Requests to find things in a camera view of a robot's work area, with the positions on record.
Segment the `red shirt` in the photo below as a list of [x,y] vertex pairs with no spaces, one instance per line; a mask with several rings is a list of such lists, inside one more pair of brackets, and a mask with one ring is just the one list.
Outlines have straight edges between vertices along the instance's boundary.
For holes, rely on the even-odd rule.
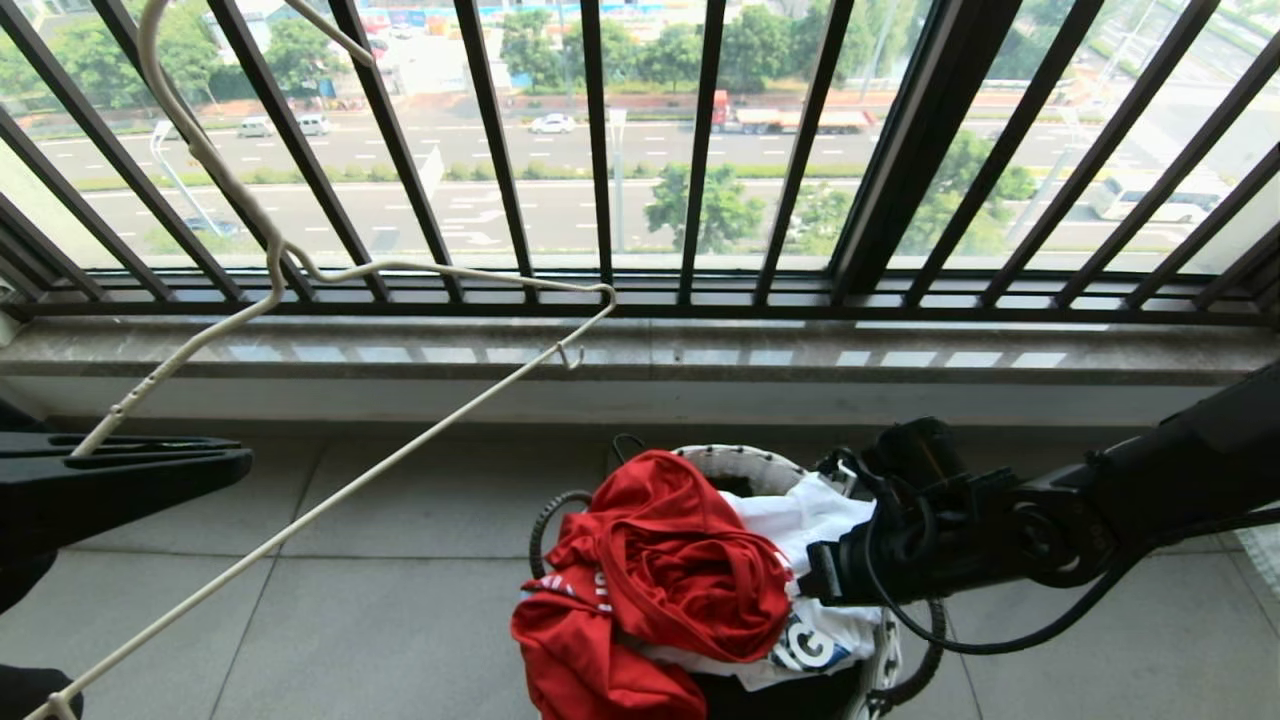
[[649,451],[620,468],[588,512],[564,518],[556,570],[525,583],[512,618],[534,705],[548,720],[703,719],[680,667],[616,642],[726,662],[764,657],[790,612],[777,548],[687,461]]

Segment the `truck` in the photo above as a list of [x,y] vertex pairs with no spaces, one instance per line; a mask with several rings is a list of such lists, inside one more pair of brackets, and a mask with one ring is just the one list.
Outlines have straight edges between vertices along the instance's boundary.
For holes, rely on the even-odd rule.
[[[741,132],[765,135],[796,132],[800,128],[800,110],[780,108],[735,108],[727,90],[717,90],[712,100],[712,132]],[[876,115],[867,110],[824,108],[818,118],[818,132],[847,135],[870,129]]]

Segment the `white clothes hanger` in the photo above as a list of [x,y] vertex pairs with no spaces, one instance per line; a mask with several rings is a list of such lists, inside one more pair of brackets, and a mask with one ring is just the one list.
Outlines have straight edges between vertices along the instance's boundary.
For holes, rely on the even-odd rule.
[[[573,370],[582,363],[584,350],[579,347],[577,359],[570,361],[567,347],[576,342],[584,333],[590,331],[602,319],[608,316],[614,307],[617,307],[617,292],[612,286],[607,283],[595,284],[573,284],[563,283],[556,281],[545,281],[538,278],[526,278],[518,275],[508,275],[502,273],[490,273],[485,270],[472,270],[468,268],[456,268],[451,265],[438,265],[434,263],[410,263],[401,260],[378,260],[374,263],[366,263],[364,265],[357,265],[346,270],[337,272],[324,272],[319,269],[315,261],[298,246],[284,240],[279,228],[271,222],[271,218],[257,202],[253,195],[250,192],[248,187],[239,182],[230,168],[221,160],[218,151],[214,149],[212,142],[205,135],[204,129],[196,118],[186,111],[182,102],[178,101],[178,95],[173,86],[169,83],[164,70],[160,65],[160,59],[156,56],[156,32],[160,27],[160,18],[164,13],[165,6],[170,0],[148,0],[145,9],[142,10],[142,18],[138,23],[138,55],[141,56],[142,74],[151,91],[155,94],[156,101],[165,110],[165,113],[173,119],[174,126],[177,126],[184,137],[188,138],[188,146],[191,149],[191,155],[198,160],[205,169],[218,178],[221,184],[227,188],[227,193],[232,200],[238,202],[244,208],[244,211],[251,217],[253,223],[262,228],[264,240],[266,241],[266,272],[271,281],[271,290],[266,297],[250,305],[248,307],[228,316],[227,319],[205,328],[204,331],[196,333],[191,340],[182,345],[168,360],[161,363],[151,374],[148,374],[137,387],[129,391],[119,402],[113,405],[108,411],[106,416],[93,428],[93,430],[84,437],[83,442],[72,451],[72,456],[91,455],[95,450],[101,446],[101,443],[110,437],[110,434],[124,421],[129,413],[142,402],[146,396],[155,389],[156,386],[172,377],[192,355],[196,354],[201,347],[206,346],[209,342],[218,340],[241,325],[248,323],[253,318],[257,318],[265,313],[269,313],[273,307],[279,305],[280,299],[284,296],[284,275],[280,270],[280,261],[285,252],[292,255],[300,265],[319,282],[342,282],[351,278],[357,278],[366,275],[369,273],[376,273],[380,270],[393,270],[393,269],[416,269],[416,270],[430,270],[433,273],[439,273],[442,275],[456,275],[463,278],[481,278],[488,281],[516,283],[529,287],[538,287],[545,290],[558,290],[568,292],[593,292],[603,293],[607,302],[605,305],[585,323],[577,327],[573,332],[568,333],[554,345],[544,350],[536,357],[520,366],[506,378],[498,380],[490,388],[485,389],[476,397],[471,398],[468,402],[451,413],[444,419],[439,420],[431,425],[428,430],[419,434],[416,438],[404,443],[399,450],[392,452],[376,465],[365,470],[360,477],[347,483],[342,489],[334,492],[332,496],[325,498],[320,505],[315,506],[312,510],[303,514],[301,518],[289,523],[280,532],[271,536],[270,539],[264,542],[256,550],[238,560],[234,565],[224,570],[220,575],[210,580],[205,587],[200,588],[191,594],[187,600],[183,600],[173,610],[161,615],[156,621],[143,629],[141,633],[131,638],[128,642],[122,644],[114,652],[100,660],[96,665],[90,667],[86,673],[78,676],[69,685],[61,691],[51,694],[45,705],[36,708],[33,712],[27,715],[26,720],[44,720],[50,715],[56,715],[60,720],[77,720],[74,712],[70,708],[70,698],[76,697],[91,683],[101,678],[106,671],[118,665],[122,660],[128,657],[136,650],[142,647],[147,641],[157,635],[161,630],[168,628],[175,620],[186,615],[191,609],[196,607],[204,602],[209,596],[218,592],[223,585],[233,580],[237,575],[243,573],[250,565],[265,557],[271,550],[282,544],[284,541],[291,538],[302,528],[311,524],[316,518],[323,515],[325,511],[338,505],[348,496],[355,493],[357,489],[365,484],[372,482],[385,470],[396,465],[398,461],[403,460],[407,455],[415,450],[422,447],[425,443],[430,442],[431,438],[440,434],[449,425],[463,418],[467,413],[484,404],[486,400],[494,395],[502,392],[507,386],[521,379],[534,368],[541,365],[553,355],[559,355],[563,360],[564,366]],[[314,10],[305,0],[285,0],[291,8],[298,12],[303,18],[310,20],[320,31],[333,38],[335,42],[342,45],[355,61],[362,63],[365,65],[372,67],[374,58],[364,47],[361,47],[356,41],[347,37],[340,29],[330,24],[323,15]]]

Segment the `balcony floor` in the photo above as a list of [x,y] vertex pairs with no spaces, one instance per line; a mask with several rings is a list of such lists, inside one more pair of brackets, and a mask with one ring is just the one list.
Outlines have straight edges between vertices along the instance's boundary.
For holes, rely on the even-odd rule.
[[[529,571],[521,556],[550,496],[598,483],[607,443],[509,429],[481,437],[426,446],[321,518],[93,684],[86,717],[536,717],[507,629]],[[648,439],[735,438],[681,428]],[[257,461],[239,484],[64,551],[0,616],[0,662],[84,671],[397,445],[388,436],[244,442]],[[1080,450],[978,445],[972,465],[1024,471]],[[805,464],[827,448],[773,447]],[[995,641],[1038,626],[1073,597],[1012,584],[948,609],[957,637]],[[1230,538],[1187,543],[1143,561],[1047,646],[947,655],[929,688],[892,716],[1274,719],[1277,626],[1280,606]],[[908,646],[914,666],[919,646]]]

